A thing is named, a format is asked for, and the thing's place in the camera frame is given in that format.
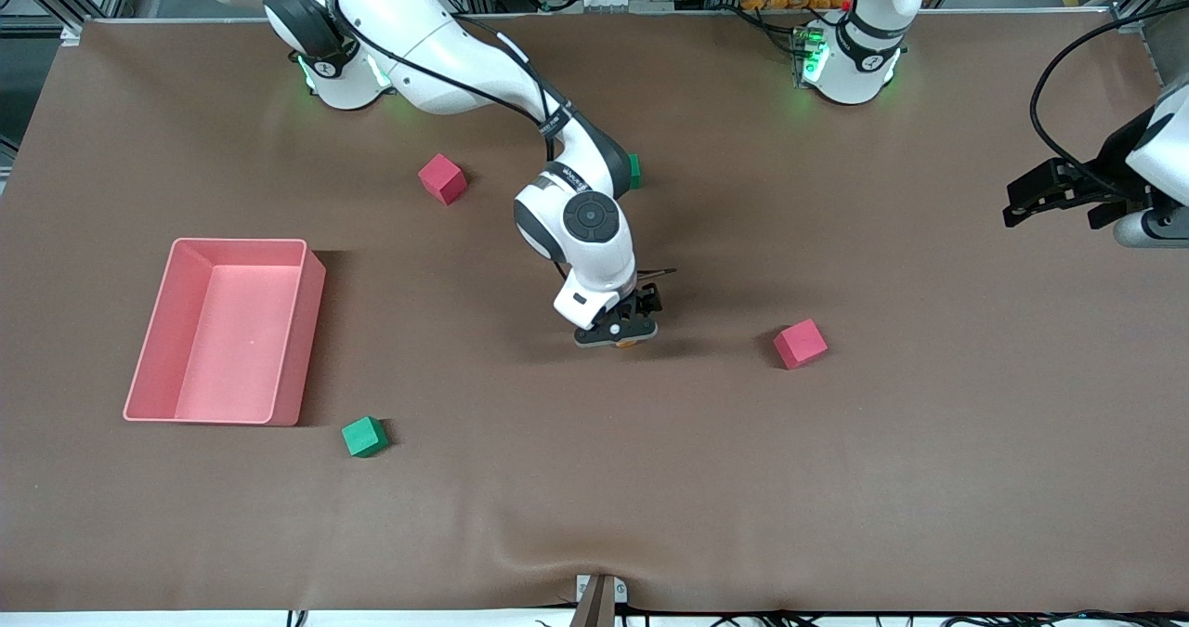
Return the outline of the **brown table mat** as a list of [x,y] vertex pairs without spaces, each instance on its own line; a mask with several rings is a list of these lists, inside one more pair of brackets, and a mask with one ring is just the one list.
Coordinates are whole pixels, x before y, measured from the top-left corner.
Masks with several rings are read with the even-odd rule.
[[[0,608],[551,606],[604,571],[653,612],[1189,612],[1189,252],[1000,217],[1101,20],[921,15],[853,108],[732,15],[497,21],[642,161],[673,275],[627,349],[575,347],[514,226],[521,115],[326,108],[264,23],[90,23],[0,197]],[[183,237],[323,262],[298,425],[124,420]],[[787,370],[806,319],[828,353]]]

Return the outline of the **pink foam cube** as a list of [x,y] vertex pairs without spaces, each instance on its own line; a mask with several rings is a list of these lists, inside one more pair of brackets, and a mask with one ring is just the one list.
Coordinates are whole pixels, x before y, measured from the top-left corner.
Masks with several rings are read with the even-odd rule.
[[778,332],[773,340],[776,355],[787,370],[795,370],[828,353],[828,339],[818,325],[806,319]]
[[458,201],[470,187],[463,167],[452,162],[445,153],[435,153],[424,163],[419,170],[419,178],[424,190],[445,205]]

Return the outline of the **white terminal strip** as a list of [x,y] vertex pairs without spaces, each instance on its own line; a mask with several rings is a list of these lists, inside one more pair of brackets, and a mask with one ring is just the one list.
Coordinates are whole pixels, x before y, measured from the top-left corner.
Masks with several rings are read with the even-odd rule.
[[673,0],[541,0],[542,10],[568,14],[663,14],[675,11]]

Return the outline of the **pink plastic bin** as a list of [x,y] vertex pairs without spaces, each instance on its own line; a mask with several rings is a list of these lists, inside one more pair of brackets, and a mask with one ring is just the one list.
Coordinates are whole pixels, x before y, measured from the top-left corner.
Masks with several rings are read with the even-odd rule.
[[124,419],[296,425],[323,280],[301,239],[174,242]]

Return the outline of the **aluminium frame rail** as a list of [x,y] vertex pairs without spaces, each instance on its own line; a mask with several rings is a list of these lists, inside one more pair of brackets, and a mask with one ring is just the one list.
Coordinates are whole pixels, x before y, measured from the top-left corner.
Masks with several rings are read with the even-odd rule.
[[1141,36],[1163,84],[1189,79],[1189,0],[1107,0],[1122,26]]

